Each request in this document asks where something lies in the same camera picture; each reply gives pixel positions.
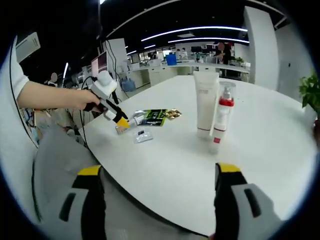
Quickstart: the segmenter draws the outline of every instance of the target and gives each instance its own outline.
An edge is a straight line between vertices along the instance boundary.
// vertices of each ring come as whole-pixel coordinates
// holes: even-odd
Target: bottle
[[[221,141],[225,136],[225,132],[228,127],[231,109],[234,105],[235,101],[232,94],[232,86],[227,84],[224,86],[216,109],[216,117],[213,125],[212,142],[210,147],[210,151],[213,154],[218,153]]]

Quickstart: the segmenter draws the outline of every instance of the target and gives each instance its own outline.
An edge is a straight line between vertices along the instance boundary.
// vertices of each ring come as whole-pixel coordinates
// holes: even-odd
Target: black ceiling
[[[19,26],[19,38],[23,39],[37,32],[41,48],[21,62],[24,73],[36,82],[49,79],[52,72],[61,74],[65,64],[69,71],[79,71],[81,66],[90,64],[98,54],[96,32],[98,26],[97,4],[99,0],[73,0],[43,5],[43,11],[32,14],[29,6],[28,17]],[[100,5],[101,39],[113,29],[133,16],[164,3],[166,0],[105,0]],[[179,0],[148,11],[131,20],[109,39],[124,38],[127,52],[143,51],[144,47],[172,45],[179,34],[172,33],[144,42],[141,39],[171,30],[200,26],[244,26],[244,6],[251,6],[270,13],[273,24],[283,16],[273,10],[247,0]],[[196,37],[239,38],[239,31],[225,29],[193,30]]]

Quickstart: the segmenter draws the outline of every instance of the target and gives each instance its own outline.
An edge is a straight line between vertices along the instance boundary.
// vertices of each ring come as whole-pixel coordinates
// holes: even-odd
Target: white tube
[[[207,139],[214,119],[219,91],[219,73],[194,71],[193,76],[196,88],[197,135]]]

